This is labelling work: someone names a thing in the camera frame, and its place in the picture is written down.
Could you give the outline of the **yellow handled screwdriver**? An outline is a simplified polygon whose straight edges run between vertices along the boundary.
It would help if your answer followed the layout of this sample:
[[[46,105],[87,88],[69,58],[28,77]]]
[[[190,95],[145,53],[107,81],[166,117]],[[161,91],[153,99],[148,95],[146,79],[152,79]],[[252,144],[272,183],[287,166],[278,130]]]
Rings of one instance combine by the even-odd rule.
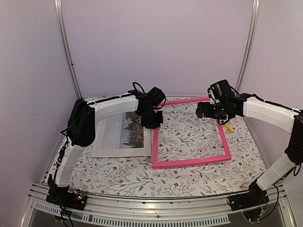
[[[231,133],[234,132],[234,128],[231,127],[229,124],[225,124],[224,127],[225,127],[229,132],[231,132]]]

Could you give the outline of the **matted landscape photo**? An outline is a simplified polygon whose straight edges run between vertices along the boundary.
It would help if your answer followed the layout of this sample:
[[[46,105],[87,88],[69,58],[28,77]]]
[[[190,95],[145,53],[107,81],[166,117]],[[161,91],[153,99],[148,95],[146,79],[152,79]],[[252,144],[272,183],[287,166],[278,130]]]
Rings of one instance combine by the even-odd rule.
[[[135,112],[126,112],[97,123],[91,157],[150,157],[151,130],[142,127]]]

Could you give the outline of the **pink picture frame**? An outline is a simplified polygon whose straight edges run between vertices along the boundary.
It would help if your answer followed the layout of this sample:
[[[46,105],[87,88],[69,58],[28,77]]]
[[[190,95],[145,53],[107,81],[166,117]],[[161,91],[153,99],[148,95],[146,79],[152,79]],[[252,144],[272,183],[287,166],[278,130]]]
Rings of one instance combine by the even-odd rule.
[[[167,101],[163,125],[155,129],[152,167],[176,168],[229,161],[231,153],[224,129],[212,119],[198,119],[196,107],[207,97]]]

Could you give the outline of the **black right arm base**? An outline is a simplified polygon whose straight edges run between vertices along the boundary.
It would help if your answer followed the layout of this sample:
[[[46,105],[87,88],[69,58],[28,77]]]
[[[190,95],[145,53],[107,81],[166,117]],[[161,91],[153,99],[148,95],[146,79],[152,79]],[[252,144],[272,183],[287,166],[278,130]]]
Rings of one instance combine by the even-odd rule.
[[[246,193],[235,193],[227,197],[227,204],[232,211],[249,209],[243,213],[244,218],[250,222],[260,221],[267,210],[269,197],[267,191],[263,191],[254,181],[250,184]]]

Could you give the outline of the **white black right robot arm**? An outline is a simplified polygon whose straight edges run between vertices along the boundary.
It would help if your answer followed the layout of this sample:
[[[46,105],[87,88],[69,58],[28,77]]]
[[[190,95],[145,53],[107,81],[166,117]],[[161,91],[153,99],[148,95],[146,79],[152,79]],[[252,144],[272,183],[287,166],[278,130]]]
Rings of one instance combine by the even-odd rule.
[[[250,184],[245,195],[248,206],[263,199],[263,192],[284,180],[303,163],[303,111],[259,97],[239,93],[227,80],[210,85],[209,101],[198,103],[198,118],[211,118],[224,125],[244,117],[265,159],[267,170]]]

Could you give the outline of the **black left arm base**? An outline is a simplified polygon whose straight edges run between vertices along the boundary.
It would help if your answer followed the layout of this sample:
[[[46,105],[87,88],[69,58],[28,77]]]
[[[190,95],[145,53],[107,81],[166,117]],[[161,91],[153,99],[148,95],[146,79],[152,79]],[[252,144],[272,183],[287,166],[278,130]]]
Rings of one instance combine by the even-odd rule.
[[[68,188],[50,189],[46,197],[48,203],[82,211],[85,209],[87,199],[86,191],[79,189],[69,191]]]

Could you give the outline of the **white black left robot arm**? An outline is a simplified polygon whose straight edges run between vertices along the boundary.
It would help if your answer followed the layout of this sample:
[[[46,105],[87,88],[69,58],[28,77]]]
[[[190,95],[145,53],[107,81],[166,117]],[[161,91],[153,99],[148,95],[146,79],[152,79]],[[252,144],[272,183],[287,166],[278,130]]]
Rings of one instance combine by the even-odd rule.
[[[95,140],[95,124],[99,121],[125,112],[134,112],[140,125],[147,129],[159,128],[163,123],[161,108],[166,102],[162,90],[153,87],[149,92],[129,90],[118,96],[87,102],[76,100],[66,129],[61,134],[66,138],[56,162],[54,174],[47,180],[52,198],[60,205],[70,202],[70,194],[65,190],[82,151]]]

